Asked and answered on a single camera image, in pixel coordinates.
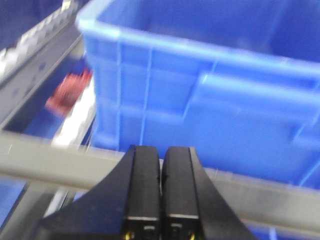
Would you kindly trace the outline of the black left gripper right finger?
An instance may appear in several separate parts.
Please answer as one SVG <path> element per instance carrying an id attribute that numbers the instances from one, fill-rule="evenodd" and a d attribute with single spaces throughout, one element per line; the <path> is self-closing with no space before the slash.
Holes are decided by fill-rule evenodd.
<path id="1" fill-rule="evenodd" d="M 257 239 L 219 193 L 193 147 L 168 148 L 162 208 L 164 240 Z"/>

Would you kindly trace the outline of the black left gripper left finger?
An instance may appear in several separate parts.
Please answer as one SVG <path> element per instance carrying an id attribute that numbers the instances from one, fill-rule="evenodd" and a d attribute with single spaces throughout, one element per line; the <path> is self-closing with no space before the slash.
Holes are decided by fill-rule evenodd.
<path id="1" fill-rule="evenodd" d="M 39 222 L 41 240 L 158 240 L 160 163 L 131 145 L 115 168 L 73 203 Z"/>

